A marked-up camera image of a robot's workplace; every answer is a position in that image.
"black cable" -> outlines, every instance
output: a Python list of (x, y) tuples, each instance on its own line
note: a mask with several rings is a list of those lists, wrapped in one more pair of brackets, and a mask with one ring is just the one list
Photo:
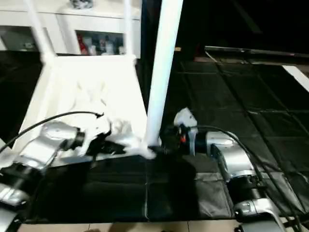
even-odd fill
[[(259, 77), (259, 79), (264, 83), (264, 80), (260, 77), (259, 73), (256, 72), (255, 68), (253, 67), (253, 64), (252, 64), (248, 59), (245, 59), (245, 60), (246, 60), (246, 61), (248, 62), (248, 64), (251, 66), (251, 69), (257, 74), (257, 76)], [(275, 154), (275, 152), (273, 151), (273, 149), (271, 149), (271, 147), (268, 146), (268, 148), (272, 151), (273, 154)], [(278, 162), (278, 164), (280, 165), (283, 174), (289, 179), (288, 171), (285, 169), (284, 165), (281, 165), (279, 162)], [(299, 200), (300, 205), (301, 205), (302, 208), (304, 209), (304, 206), (303, 206), (303, 204), (302, 204), (302, 202), (301, 202), (301, 200), (300, 200), (300, 197), (298, 196), (298, 193), (295, 192), (295, 195), (296, 195), (297, 199)], [(297, 226), (298, 226), (298, 229), (299, 229), (300, 231), (302, 231), (301, 220), (299, 219), (299, 216), (298, 216), (297, 214), (294, 214), (294, 215), (295, 215), (294, 221), (296, 222), (296, 224), (297, 224)]]
[[(281, 100), (278, 98), (278, 96), (274, 93), (274, 91), (268, 86), (267, 83), (265, 83), (265, 81), (263, 80), (263, 78), (260, 76), (260, 74), (256, 71), (255, 67), (249, 62), (250, 66), (251, 66), (251, 70), (256, 74), (256, 76), (258, 77), (258, 79), (266, 86), (266, 88), (269, 90), (269, 92), (271, 93), (271, 95), (274, 97), (274, 99), (276, 101), (278, 101), (283, 107), (284, 109), (288, 112), (288, 114), (298, 123), (298, 125), (307, 133), (309, 134), (308, 130), (304, 127), (304, 125), (291, 113), (289, 113), (288, 108), (281, 102)], [(285, 165), (283, 165), (280, 162), (279, 156), (276, 154), (275, 150), (273, 149), (273, 147), (269, 144), (269, 142), (267, 140), (265, 140), (267, 147), (269, 148), (269, 150), (271, 151), (271, 153), (273, 154), (273, 156), (275, 157), (275, 159), (277, 160), (278, 165), (280, 166), (283, 174), (287, 177), (288, 181), (291, 182), (291, 175), (289, 174), (288, 170), (285, 168)], [(297, 191), (294, 191), (295, 196), (297, 197), (302, 209), (305, 211), (305, 206), (298, 194)]]
[[(275, 181), (274, 177), (271, 175), (271, 173), (269, 172), (269, 170), (266, 168), (266, 166), (264, 165), (264, 163), (262, 162), (262, 160), (258, 157), (258, 155), (256, 155), (254, 152), (250, 151), (235, 135), (221, 129), (218, 127), (214, 127), (214, 126), (196, 126), (196, 127), (192, 127), (192, 128), (204, 128), (204, 129), (211, 129), (211, 130), (216, 130), (216, 131), (220, 131), (228, 136), (230, 136), (232, 139), (234, 139), (239, 146), (247, 153), (249, 159), (251, 160), (252, 166), (256, 172), (256, 175), (258, 176), (259, 180), (266, 185), (266, 182), (264, 181), (261, 172), (258, 170), (258, 167), (256, 166), (255, 162), (253, 162), (252, 156), (254, 156), (254, 158), (259, 162), (259, 164), (261, 165), (261, 167), (263, 168), (263, 170), (266, 172), (266, 174), (269, 176), (269, 179), (271, 180), (271, 182), (273, 183), (273, 185), (275, 186), (275, 188), (278, 190), (279, 194), (281, 195), (281, 197), (288, 203), (291, 212), (294, 216), (294, 218), (296, 219), (296, 224), (298, 229), (296, 229), (294, 226), (293, 230), (295, 232), (302, 232), (302, 227), (298, 218), (298, 215), (296, 214), (295, 210), (293, 209), (293, 206), (291, 205), (289, 199), (285, 196), (284, 192), (282, 191), (282, 189), (279, 187), (279, 185), (277, 184), (277, 182)], [(289, 217), (287, 216), (286, 212), (283, 211), (283, 209), (279, 206), (278, 209), (280, 210), (280, 212), (282, 213), (282, 215), (286, 218), (286, 220), (289, 222), (289, 224), (291, 224), (291, 220), (289, 219)]]
[(66, 112), (66, 113), (62, 113), (62, 114), (59, 114), (59, 115), (55, 115), (55, 116), (52, 116), (52, 117), (48, 117), (38, 123), (35, 123), (33, 124), (32, 126), (28, 127), (27, 129), (24, 129), (22, 132), (20, 132), (17, 136), (15, 136), (14, 138), (12, 138), (10, 141), (8, 141), (5, 145), (3, 145), (1, 148), (0, 148), (0, 154), (2, 151), (4, 151), (9, 145), (11, 145), (12, 143), (14, 143), (14, 141), (16, 139), (18, 139), (19, 137), (21, 137), (22, 135), (24, 135), (25, 133), (27, 133), (28, 131), (32, 130), (33, 128), (41, 125), (41, 124), (44, 124), (48, 121), (51, 121), (51, 120), (54, 120), (56, 118), (59, 118), (59, 117), (63, 117), (63, 116), (67, 116), (67, 115), (74, 115), (74, 114), (92, 114), (92, 115), (95, 115), (96, 117), (100, 117), (102, 116), (103, 114), (98, 114), (98, 113), (95, 113), (95, 112), (90, 112), (90, 111), (72, 111), (72, 112)]

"black tablecloth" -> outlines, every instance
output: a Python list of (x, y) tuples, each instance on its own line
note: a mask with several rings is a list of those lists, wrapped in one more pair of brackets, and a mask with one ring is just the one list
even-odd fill
[[(6, 140), (17, 132), (14, 128), (25, 115), (41, 64), (38, 56), (26, 53), (0, 53), (0, 60), (0, 93), (10, 106), (1, 114), (1, 128), (8, 129), (1, 129), (0, 136)], [(149, 78), (142, 70), (139, 62), (147, 102)], [(24, 95), (18, 104), (11, 96), (21, 93)], [(179, 110), (189, 107), (200, 125), (235, 133), (260, 156), (297, 213), (302, 214), (309, 211), (307, 99), (309, 93), (280, 66), (224, 64), (217, 68), (207, 63), (176, 62), (162, 128), (172, 124)], [(164, 143), (169, 139), (162, 135)], [(289, 212), (267, 182), (275, 199)], [(136, 156), (100, 161), (95, 167), (84, 163), (52, 168), (32, 204), (28, 223), (233, 217), (232, 202), (216, 163), (197, 154), (158, 156), (155, 160)]]

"black mat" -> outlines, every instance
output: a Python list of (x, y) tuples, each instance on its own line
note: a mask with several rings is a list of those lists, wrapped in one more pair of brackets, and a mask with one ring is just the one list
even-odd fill
[[(20, 125), (25, 109), (10, 101), (24, 93), (29, 101), (41, 68), (39, 57), (15, 54), (1, 57), (1, 91), (16, 118), (2, 113), (2, 127)], [(147, 102), (147, 76), (138, 69)], [(200, 125), (235, 133), (272, 171), (301, 215), (309, 211), (309, 94), (280, 66), (175, 63), (170, 77), (163, 127), (189, 107)], [(163, 142), (168, 139), (162, 136)], [(270, 186), (280, 204), (286, 203)], [(131, 157), (50, 169), (35, 199), (28, 223), (89, 223), (233, 218), (232, 202), (216, 163), (203, 154)]]

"white shelf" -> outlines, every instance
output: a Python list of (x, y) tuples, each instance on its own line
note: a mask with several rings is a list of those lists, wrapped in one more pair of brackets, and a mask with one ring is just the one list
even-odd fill
[[(123, 18), (123, 0), (94, 0), (91, 9), (76, 10), (70, 0), (33, 0), (39, 13)], [(141, 0), (132, 0), (132, 18), (140, 20)], [(26, 11), (22, 0), (0, 0), (0, 11)]]

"white plastic piece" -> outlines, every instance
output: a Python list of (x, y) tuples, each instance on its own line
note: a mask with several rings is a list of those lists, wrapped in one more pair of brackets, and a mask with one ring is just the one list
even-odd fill
[(78, 149), (77, 156), (83, 156), (86, 154), (91, 141), (100, 133), (108, 133), (110, 130), (110, 124), (106, 116), (101, 116), (96, 121), (89, 122), (88, 128), (85, 130), (84, 143), (81, 148)]
[(49, 43), (49, 40), (43, 30), (43, 26), (40, 22), (38, 13), (35, 10), (35, 6), (33, 4), (32, 0), (24, 0), (24, 2), (27, 5), (28, 15), (30, 17), (30, 20), (33, 24), (31, 27), (35, 40), (39, 46), (40, 52), (41, 52), (41, 59), (43, 63), (49, 62), (50, 60), (53, 60), (56, 55), (53, 52), (51, 45)]
[(126, 155), (139, 154), (149, 160), (156, 157), (155, 152), (150, 150), (148, 146), (142, 142), (141, 138), (137, 137), (132, 132), (110, 135), (106, 140), (125, 146), (124, 151)]
[(183, 0), (162, 1), (144, 137), (148, 145), (158, 145), (182, 6)]
[[(95, 111), (111, 121), (128, 121), (143, 138), (146, 113), (133, 59), (128, 56), (58, 57), (63, 78), (57, 89), (57, 113)], [(93, 115), (67, 116), (64, 122), (83, 130)]]
[(197, 120), (188, 108), (179, 111), (174, 118), (174, 126), (183, 124), (186, 127), (196, 127)]

